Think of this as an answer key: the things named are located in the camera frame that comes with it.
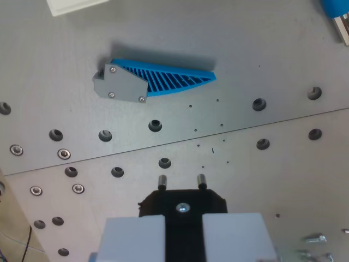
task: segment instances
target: blue 3d-printed part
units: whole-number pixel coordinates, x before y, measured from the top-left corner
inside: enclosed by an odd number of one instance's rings
[[[113,59],[116,64],[148,81],[148,96],[161,96],[202,86],[216,79],[214,73],[164,65]]]

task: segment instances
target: metal plate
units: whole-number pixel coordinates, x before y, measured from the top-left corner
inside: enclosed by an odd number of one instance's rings
[[[4,0],[0,17],[0,98],[12,108],[0,115],[6,175],[349,106],[349,52],[318,1],[119,0],[52,17],[42,0]],[[146,105],[102,99],[92,77],[112,57],[214,70],[217,81]],[[310,101],[314,86],[323,95]],[[259,97],[267,108],[256,112]],[[149,131],[151,120],[161,132]],[[52,141],[52,129],[64,139]]]
[[[29,222],[46,223],[34,231],[52,262],[87,261],[98,250],[106,218],[137,216],[137,203],[156,190],[159,175],[167,175],[168,189],[184,189],[196,188],[200,173],[227,200],[229,212],[262,213],[284,262],[297,261],[293,251],[304,248],[346,261],[349,236],[341,229],[349,227],[348,123],[349,110],[343,110],[6,178]],[[323,135],[311,141],[314,128]],[[262,138],[270,141],[264,151],[256,148]],[[158,166],[164,157],[171,160],[168,169]],[[76,177],[65,175],[68,166],[78,170]],[[111,175],[116,166],[123,177]],[[71,190],[76,183],[84,193]],[[33,185],[43,189],[41,196],[29,192]],[[62,226],[51,223],[55,216],[64,219]],[[327,237],[325,245],[302,243],[302,237],[317,232]],[[64,260],[59,248],[70,251]]]

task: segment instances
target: metal pin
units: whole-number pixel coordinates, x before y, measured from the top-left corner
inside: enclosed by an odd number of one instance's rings
[[[166,190],[167,177],[165,175],[159,176],[158,190]]]
[[[198,174],[197,185],[198,185],[199,189],[206,189],[207,188],[206,177],[204,174]]]

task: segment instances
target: white object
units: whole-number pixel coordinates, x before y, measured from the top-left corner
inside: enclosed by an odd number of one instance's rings
[[[63,15],[104,2],[108,2],[108,0],[47,0],[53,16]]]
[[[205,214],[202,221],[207,262],[276,261],[261,214]]]
[[[97,262],[165,262],[165,217],[109,218]]]

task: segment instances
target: small hole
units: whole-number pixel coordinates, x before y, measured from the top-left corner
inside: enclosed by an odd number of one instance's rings
[[[168,158],[162,158],[159,160],[159,166],[161,168],[169,168],[171,166],[171,161]]]
[[[122,168],[119,168],[119,167],[115,167],[111,170],[111,174],[114,176],[114,177],[117,177],[117,178],[120,178],[124,175],[124,170]]]
[[[60,254],[63,257],[66,257],[67,255],[69,255],[69,251],[67,249],[65,249],[65,248],[60,248],[58,250],[58,254]]]
[[[11,113],[11,106],[5,102],[0,102],[0,114],[9,115]]]
[[[76,177],[77,176],[77,170],[73,168],[72,166],[65,169],[64,173],[69,177]]]
[[[63,139],[63,134],[61,131],[59,131],[57,129],[53,129],[49,132],[49,137],[53,141],[61,141]]]
[[[310,100],[319,99],[322,94],[322,90],[319,87],[313,87],[306,95]]]
[[[259,150],[265,150],[270,146],[270,142],[268,139],[263,138],[257,141],[256,146]]]
[[[151,131],[158,132],[163,128],[163,125],[159,120],[151,120],[148,127]]]
[[[61,218],[61,217],[54,217],[54,218],[52,219],[52,222],[53,222],[53,224],[55,224],[55,225],[63,225],[63,224],[64,224],[64,220],[63,220],[63,218]]]
[[[308,138],[313,141],[318,140],[320,137],[322,137],[322,131],[318,128],[313,129],[308,134]]]
[[[263,98],[258,98],[253,101],[252,108],[255,111],[262,111],[267,106],[267,102]]]
[[[44,221],[36,220],[36,221],[34,221],[34,226],[38,229],[43,229],[46,227],[46,224]]]
[[[113,138],[113,135],[108,130],[102,130],[99,132],[98,137],[103,142],[109,142]]]

